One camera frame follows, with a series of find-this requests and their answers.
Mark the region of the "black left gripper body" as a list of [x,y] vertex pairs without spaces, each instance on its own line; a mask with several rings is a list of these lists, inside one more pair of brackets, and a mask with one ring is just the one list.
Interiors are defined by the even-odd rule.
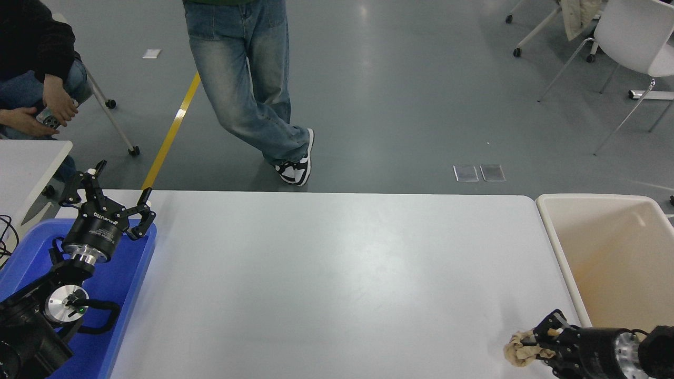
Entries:
[[72,228],[61,243],[66,254],[95,256],[97,262],[111,261],[120,244],[128,220],[122,216],[124,206],[104,199],[102,205],[87,201],[80,207]]

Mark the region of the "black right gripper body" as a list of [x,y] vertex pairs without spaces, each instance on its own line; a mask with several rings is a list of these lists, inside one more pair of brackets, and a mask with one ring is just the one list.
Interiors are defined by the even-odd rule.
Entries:
[[617,362],[616,341],[621,328],[581,328],[578,353],[584,378],[622,378]]

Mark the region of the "seated person's right hand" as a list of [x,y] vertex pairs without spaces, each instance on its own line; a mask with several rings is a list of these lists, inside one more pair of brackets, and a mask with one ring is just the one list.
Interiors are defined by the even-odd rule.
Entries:
[[30,137],[54,136],[60,132],[40,123],[33,116],[36,107],[20,107],[1,110],[1,124]]

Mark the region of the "seated person's left hand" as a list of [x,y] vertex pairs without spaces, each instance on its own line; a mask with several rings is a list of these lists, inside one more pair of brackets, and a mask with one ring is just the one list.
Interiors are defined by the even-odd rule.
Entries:
[[67,127],[78,113],[77,105],[65,90],[63,80],[56,75],[44,75],[43,103],[50,108],[52,115],[62,127]]

